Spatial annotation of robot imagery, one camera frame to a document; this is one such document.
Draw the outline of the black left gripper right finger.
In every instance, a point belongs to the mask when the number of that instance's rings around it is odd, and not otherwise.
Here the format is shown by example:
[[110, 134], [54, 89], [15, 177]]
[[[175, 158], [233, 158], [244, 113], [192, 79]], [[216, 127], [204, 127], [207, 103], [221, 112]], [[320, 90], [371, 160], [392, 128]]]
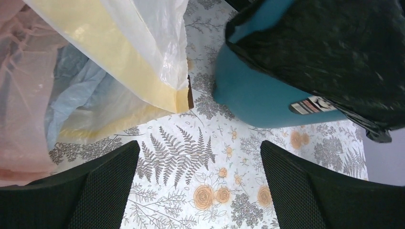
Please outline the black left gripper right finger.
[[264, 171], [282, 229], [402, 229], [405, 188], [353, 178], [263, 141]]

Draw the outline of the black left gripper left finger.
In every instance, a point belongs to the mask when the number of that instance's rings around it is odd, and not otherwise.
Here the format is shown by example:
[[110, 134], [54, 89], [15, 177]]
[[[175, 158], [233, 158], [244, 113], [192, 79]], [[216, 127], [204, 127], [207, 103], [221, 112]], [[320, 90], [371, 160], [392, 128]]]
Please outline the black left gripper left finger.
[[3, 229], [118, 229], [137, 168], [137, 141], [25, 186], [0, 189]]

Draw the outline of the black trash bag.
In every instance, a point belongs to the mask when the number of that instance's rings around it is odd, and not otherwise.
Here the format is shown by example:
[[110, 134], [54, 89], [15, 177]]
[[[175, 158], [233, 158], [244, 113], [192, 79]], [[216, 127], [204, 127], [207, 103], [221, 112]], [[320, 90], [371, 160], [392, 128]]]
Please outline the black trash bag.
[[249, 67], [324, 98], [390, 143], [405, 126], [402, 0], [256, 0], [228, 21], [226, 45]]

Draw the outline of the pink plastic bag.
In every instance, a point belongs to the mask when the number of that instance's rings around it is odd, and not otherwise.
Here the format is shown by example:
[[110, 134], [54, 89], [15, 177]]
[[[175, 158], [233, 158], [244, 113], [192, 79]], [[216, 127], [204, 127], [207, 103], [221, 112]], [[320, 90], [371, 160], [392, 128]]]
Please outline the pink plastic bag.
[[44, 118], [58, 50], [67, 40], [22, 0], [0, 3], [0, 184], [48, 176]]

